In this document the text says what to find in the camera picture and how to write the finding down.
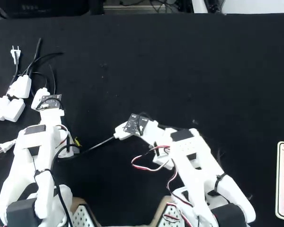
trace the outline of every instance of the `black wire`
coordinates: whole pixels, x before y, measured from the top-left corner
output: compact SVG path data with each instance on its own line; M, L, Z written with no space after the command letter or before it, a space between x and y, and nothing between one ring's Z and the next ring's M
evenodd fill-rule
M44 170L41 170L41 171L36 171L35 177L36 177L36 175L41 174L41 173L43 173L43 172L45 172L45 171L48 171L48 172L52 175L53 183L56 185L57 193L58 193L60 202L61 202L61 204L62 204L62 206L63 206L63 209L64 209L64 212L65 212L67 221L68 221L68 223L70 224L70 226L73 227L70 214L68 213L68 210L67 210L66 205L65 205L65 203L64 203L63 197L62 197L62 195L61 195L60 186L59 186L59 185L57 184L57 182L55 181L55 178L54 178L54 176L53 176L52 171L51 171L50 169L44 169Z
M176 2L177 2L177 0L174 3L167 3L167 0L166 1L155 0L155 1L163 3L163 4L168 5L168 6L174 6L176 4Z
M67 144L67 145L61 147L61 148L58 150L58 152L55 154L55 156L53 157L53 162L52 162L51 170L53 170L53 166L54 166L55 161L56 161L56 159L58 158L59 154L60 154L64 149L69 148L69 147L80 148L80 147L78 147L78 146L75 145L75 144Z
M52 76L53 76L53 95L55 95L56 94L56 78L55 78L55 74L50 64L49 64L49 68L51 69Z
M16 77L18 76L18 72L19 72L19 61L18 61L18 56L16 53L15 53L15 61L16 61L16 71L15 71L15 74L13 75L13 78L10 81L9 87L15 82Z
M71 160L71 159L80 157L81 155L86 154L87 152L89 152L89 151L91 151L91 150L94 150L94 149L96 149L97 147L102 146L103 144L105 144L105 143L111 141L112 139L115 139L115 137L112 136L112 137L106 139L105 141L103 141L103 142L101 142L101 143L98 143L97 145L95 145L95 146L93 146L93 147L91 147L91 148L89 148L89 149L87 149L87 150L84 150L84 151L80 152L80 154L78 154L78 155L71 156L71 157L64 157L64 158L62 158L62 160ZM56 155L54 156L54 158L53 158L52 167L51 167L52 170L53 170L53 166L54 166L55 159L58 158L58 155L59 155L64 149L69 148L69 147L80 148L80 147L78 147L78 146L75 145L75 144L67 144L67 145L61 147L61 148L58 150L58 152L56 153Z
M62 103L61 103L61 100L58 99L58 98L55 98L55 97L49 97L49 98L47 98L47 99L41 101L41 102L38 104L38 106L36 107L36 110L38 110L38 109L40 108L40 106L41 106L43 103L45 103L47 100L56 100L56 101L58 101L58 102L60 103L61 109L64 110L63 105L62 105Z
M46 55L43 55L43 56L41 56L41 57L38 57L36 60L32 61L32 62L29 64L29 66L23 71L23 73L21 74L21 76L23 76L26 72L28 72L29 68L30 68L32 65L36 64L36 63L37 63L38 61L40 61L41 59L46 58L46 57L49 57L49 56L51 56L51 57L53 58L53 57L55 57L55 55L61 55L61 54L64 54L64 53L62 53L62 52L48 53L48 54L46 54Z
M34 62L34 61L37 59L38 55L39 55L41 41L42 41L42 39L39 38L38 43L37 43L37 48L36 48L35 56L34 56L34 59L33 59L32 62ZM30 67L30 69L29 69L28 77L31 78L32 73L33 73L33 65L32 65L32 66Z
M44 84L44 87L46 87L46 86L47 86L47 76L46 76L46 75L44 75L44 74L43 74L43 73L41 73L41 72L32 72L32 74L36 74L36 75L40 75L40 76L44 77L44 78L45 78L45 84Z
M144 2L145 0L140 0L138 2L135 2L133 4L124 4L122 1L120 1L120 5L121 6L135 6L135 5L139 5L140 3Z
M155 6L153 5L153 0L150 0L150 4L151 4L151 6L153 7L153 9L157 12L157 13L159 13L159 11L155 8Z

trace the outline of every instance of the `robotic arm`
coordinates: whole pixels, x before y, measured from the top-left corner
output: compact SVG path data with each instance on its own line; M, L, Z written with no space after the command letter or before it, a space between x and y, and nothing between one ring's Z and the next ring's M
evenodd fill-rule
M151 146L169 146L155 152L153 162L171 170L175 166L184 187L172 197L192 226L246 227L255 211L234 180L226 175L196 129L161 129L157 121L132 114L118 133L120 139L136 135Z
M71 190L66 185L55 189L50 169L57 151L67 143L74 142L66 127L61 125L63 110L59 107L44 109L40 110L40 115L39 125L19 132L12 167L0 192L0 219L9 227L63 226L66 223L66 213L59 193L67 212L70 210ZM59 157L72 156L75 149L77 148L65 149ZM26 200L18 201L31 183L37 183L38 191Z

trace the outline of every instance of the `black cloth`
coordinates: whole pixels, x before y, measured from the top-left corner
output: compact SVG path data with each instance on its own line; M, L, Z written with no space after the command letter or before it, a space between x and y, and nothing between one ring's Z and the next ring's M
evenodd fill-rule
M147 112L161 124L196 127L222 167L246 196L253 227L284 226L275 217L277 143L284 140L284 15L132 15L0 21L0 96L15 67L34 56L62 51L57 71L66 118L84 148L112 136L131 113ZM42 71L49 75L47 64ZM34 77L35 89L38 80ZM38 123L30 109L17 123L0 122L0 143ZM115 140L54 174L84 198L102 225L150 223L172 175L131 167L148 146L138 138ZM0 155L0 189L13 153ZM151 167L152 156L141 162Z

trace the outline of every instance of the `black circuit board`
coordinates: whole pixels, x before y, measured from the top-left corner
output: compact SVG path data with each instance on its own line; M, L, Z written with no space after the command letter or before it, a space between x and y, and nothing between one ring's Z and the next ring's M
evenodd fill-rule
M134 113L131 114L123 130L130 134L140 136L140 133L137 127L138 120L139 120L140 131L143 133L145 126L147 125L149 119L147 117L140 116Z
M55 99L49 99L49 98L56 98L61 101L62 95L50 95L50 96L42 96L40 102L44 103L41 104L40 109L51 109L51 108L60 108L60 102Z

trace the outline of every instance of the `white metal plate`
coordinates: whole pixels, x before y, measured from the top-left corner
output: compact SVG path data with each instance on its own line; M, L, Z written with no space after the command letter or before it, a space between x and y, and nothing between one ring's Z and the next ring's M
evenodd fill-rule
M72 224L74 227L96 227L83 205L78 206L76 212L72 216Z
M174 222L174 223L171 222L171 221L167 221L167 220L169 220L169 218L164 219L163 218L164 214L174 216L174 217L176 217L180 220L177 221L177 222ZM157 227L184 227L184 226L185 226L184 220L182 219L180 212L174 206L166 206L166 208L165 208L165 210L162 214L162 217L159 220L158 225L157 225Z

